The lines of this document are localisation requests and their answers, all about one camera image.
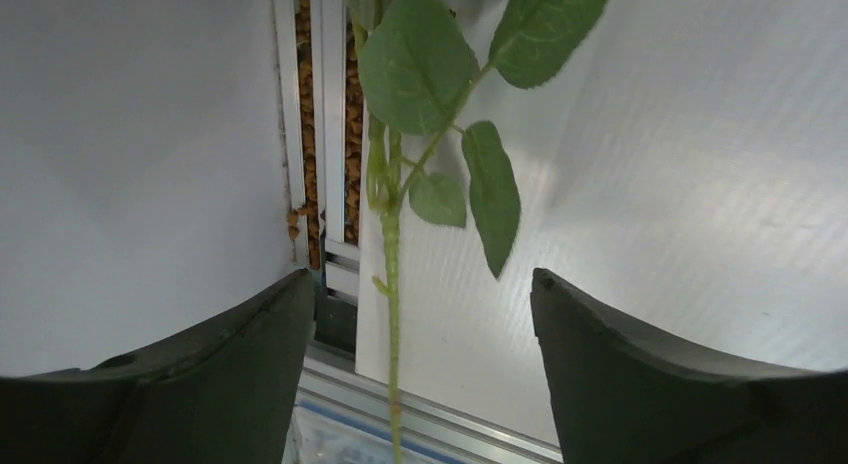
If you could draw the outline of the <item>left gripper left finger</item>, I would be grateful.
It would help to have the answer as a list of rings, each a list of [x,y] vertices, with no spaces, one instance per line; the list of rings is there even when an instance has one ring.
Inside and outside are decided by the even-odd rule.
[[[279,463],[314,326],[305,269],[91,369],[1,381],[5,463]]]

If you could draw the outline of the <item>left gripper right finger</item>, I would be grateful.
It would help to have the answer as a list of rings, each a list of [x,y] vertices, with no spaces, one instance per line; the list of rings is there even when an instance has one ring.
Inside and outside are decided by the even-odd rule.
[[[721,352],[533,272],[531,308],[567,463],[843,463],[847,374]]]

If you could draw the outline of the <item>pink flower stem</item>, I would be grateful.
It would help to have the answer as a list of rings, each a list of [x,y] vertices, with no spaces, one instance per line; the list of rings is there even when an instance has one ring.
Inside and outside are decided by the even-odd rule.
[[[381,226],[384,272],[372,282],[387,301],[391,449],[401,462],[402,209],[436,226],[473,222],[490,273],[501,276],[522,211],[512,162],[493,122],[460,127],[458,117],[491,72],[518,89],[553,79],[608,0],[508,0],[484,61],[443,0],[344,1],[367,122],[361,188]]]

